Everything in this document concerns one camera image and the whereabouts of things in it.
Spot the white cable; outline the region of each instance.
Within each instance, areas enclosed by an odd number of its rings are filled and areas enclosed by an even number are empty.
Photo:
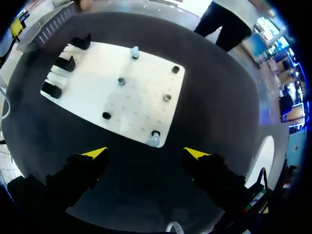
[[[10,112],[11,112],[11,103],[10,103],[10,101],[9,101],[9,98],[8,98],[8,96],[5,94],[5,92],[2,90],[2,88],[0,87],[0,93],[2,93],[2,95],[4,96],[4,99],[6,100],[6,102],[8,103],[8,111],[6,112],[6,114],[4,115],[4,116],[1,116],[0,117],[0,120],[3,120],[3,119],[5,119],[5,118],[7,118],[8,117],[8,115],[10,114]]]
[[[169,223],[169,225],[167,226],[166,232],[169,233],[172,227],[174,227],[176,234],[184,234],[184,231],[181,225],[175,221]]]

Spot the black table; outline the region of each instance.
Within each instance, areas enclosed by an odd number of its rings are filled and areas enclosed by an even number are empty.
[[[186,73],[175,116],[162,148],[151,148],[95,126],[53,104],[39,91],[72,37],[154,54]],[[41,181],[67,156],[109,147],[110,165],[93,190],[68,212],[118,230],[164,231],[178,221],[188,233],[207,230],[222,210],[197,189],[181,167],[183,147],[223,155],[245,175],[259,125],[254,81],[217,46],[174,23],[126,13],[80,15],[69,20],[43,50],[25,53],[9,83],[12,113],[2,123],[8,148],[24,175]]]

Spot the white pegboard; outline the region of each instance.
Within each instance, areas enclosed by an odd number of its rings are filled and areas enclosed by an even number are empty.
[[[82,51],[67,46],[60,57],[73,56],[76,68],[66,72],[51,68],[47,82],[62,89],[55,99],[40,93],[60,107],[116,134],[146,144],[152,131],[160,132],[160,143],[165,144],[172,123],[185,69],[176,63],[140,51],[137,60],[130,48],[92,42]],[[177,74],[172,68],[180,68]],[[118,78],[125,79],[120,86]],[[171,96],[165,102],[165,94]],[[111,119],[102,117],[109,112]]]

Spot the leg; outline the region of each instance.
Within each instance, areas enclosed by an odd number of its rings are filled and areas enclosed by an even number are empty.
[[[212,2],[208,7],[198,26],[194,30],[197,34],[203,37],[213,33],[217,28],[221,27],[224,19],[224,12],[227,10],[222,6]]]
[[[215,44],[228,52],[251,34],[250,28],[232,13],[232,17],[223,25]]]

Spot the yellow tape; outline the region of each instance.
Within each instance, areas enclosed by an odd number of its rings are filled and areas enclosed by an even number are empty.
[[[100,149],[97,149],[97,150],[93,150],[93,151],[84,153],[84,154],[82,154],[82,155],[90,156],[90,157],[92,157],[92,158],[94,159],[94,158],[96,158],[100,153],[102,153],[104,150],[107,150],[107,147],[100,148]]]
[[[187,150],[194,158],[196,158],[198,160],[199,157],[203,157],[206,155],[211,155],[211,154],[207,154],[198,150],[193,150],[191,148],[187,148],[185,147],[184,150]]]
[[[20,23],[20,20],[16,18],[10,26],[10,31],[14,37],[18,36],[22,31],[23,26]]]

